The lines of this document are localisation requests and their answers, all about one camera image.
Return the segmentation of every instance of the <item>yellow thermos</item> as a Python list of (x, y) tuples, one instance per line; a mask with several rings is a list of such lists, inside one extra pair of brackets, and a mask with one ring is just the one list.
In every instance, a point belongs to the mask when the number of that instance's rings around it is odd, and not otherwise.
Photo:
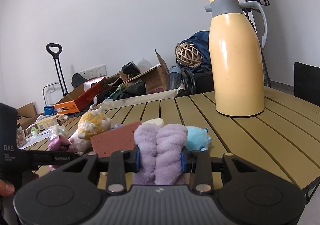
[[(268, 25), (265, 13), (256, 1), (209, 0), (205, 7), (212, 13), (209, 51), (212, 64), (216, 109), (233, 117), (255, 116), (264, 111), (264, 80), (261, 48)], [(265, 33), (259, 39), (243, 8), (260, 10)]]

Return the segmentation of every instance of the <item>pink sponge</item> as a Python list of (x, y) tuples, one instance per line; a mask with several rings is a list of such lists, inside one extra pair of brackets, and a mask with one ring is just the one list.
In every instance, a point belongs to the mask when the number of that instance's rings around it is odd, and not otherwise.
[(93, 151), (99, 157), (106, 157), (121, 149), (133, 150), (135, 146), (133, 134), (140, 125), (141, 122), (136, 121), (92, 137)]

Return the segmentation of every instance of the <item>purple plush toy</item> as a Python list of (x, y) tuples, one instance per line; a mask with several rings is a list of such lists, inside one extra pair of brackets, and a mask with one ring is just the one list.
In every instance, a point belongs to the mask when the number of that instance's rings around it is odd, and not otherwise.
[(163, 128), (142, 124), (134, 133), (140, 149), (140, 171), (133, 174), (133, 183), (139, 185), (184, 184), (181, 171), (181, 150), (186, 145), (188, 130), (180, 124)]

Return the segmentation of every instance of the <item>human hand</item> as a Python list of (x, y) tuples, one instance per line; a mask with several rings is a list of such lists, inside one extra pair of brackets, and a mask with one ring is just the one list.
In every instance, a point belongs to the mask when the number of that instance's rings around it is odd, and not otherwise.
[(10, 196), (14, 193), (14, 186), (10, 183), (6, 183), (0, 180), (0, 195), (1, 196)]

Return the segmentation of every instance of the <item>thermos handle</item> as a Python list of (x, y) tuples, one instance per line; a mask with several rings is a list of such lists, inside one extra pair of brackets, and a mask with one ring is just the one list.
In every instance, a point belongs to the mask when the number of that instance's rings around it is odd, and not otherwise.
[(256, 8), (256, 9), (260, 10), (262, 17), (263, 17), (263, 22), (264, 22), (264, 35), (261, 38), (262, 49), (264, 49), (266, 42), (267, 42), (267, 37), (268, 37), (268, 22), (267, 22), (266, 14), (264, 13), (261, 4), (257, 1), (251, 0), (251, 1), (239, 3), (239, 5), (241, 8)]

